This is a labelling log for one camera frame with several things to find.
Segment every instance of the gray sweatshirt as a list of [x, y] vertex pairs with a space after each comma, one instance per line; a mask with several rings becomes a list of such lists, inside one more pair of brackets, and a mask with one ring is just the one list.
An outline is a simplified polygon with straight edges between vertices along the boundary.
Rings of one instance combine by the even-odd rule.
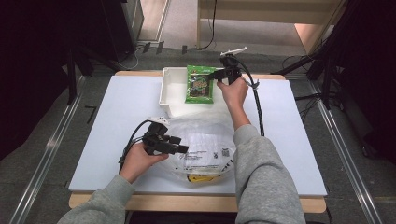
[[[252, 125], [235, 131], [235, 223], [305, 223], [297, 190], [275, 147]], [[119, 175], [58, 223], [124, 223], [125, 205], [134, 193]]]

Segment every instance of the white plastic tray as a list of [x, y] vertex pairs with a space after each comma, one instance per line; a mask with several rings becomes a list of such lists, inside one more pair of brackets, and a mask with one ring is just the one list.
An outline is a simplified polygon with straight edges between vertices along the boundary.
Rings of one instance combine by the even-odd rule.
[[194, 114], [210, 109], [227, 110], [221, 90], [213, 83], [213, 105], [185, 104], [187, 93], [187, 68], [165, 67], [163, 69], [163, 84], [161, 85], [160, 107], [174, 118]]

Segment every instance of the person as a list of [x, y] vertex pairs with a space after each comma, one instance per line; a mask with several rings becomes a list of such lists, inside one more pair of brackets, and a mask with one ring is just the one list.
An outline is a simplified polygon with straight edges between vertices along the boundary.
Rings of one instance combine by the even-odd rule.
[[[218, 81], [235, 129], [233, 155], [235, 223], [305, 223], [297, 190], [271, 141], [250, 124], [243, 104], [248, 85], [240, 77], [233, 84]], [[90, 200], [70, 210], [59, 223], [123, 223], [125, 205], [134, 193], [131, 183], [168, 155], [150, 156], [143, 144], [133, 145], [118, 175]]]

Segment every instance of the green snack bag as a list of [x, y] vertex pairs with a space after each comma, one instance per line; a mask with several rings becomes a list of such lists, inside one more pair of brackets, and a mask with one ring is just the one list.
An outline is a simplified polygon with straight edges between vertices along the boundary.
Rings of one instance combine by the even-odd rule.
[[215, 67], [187, 66], [186, 104], [213, 104], [213, 80], [209, 74]]

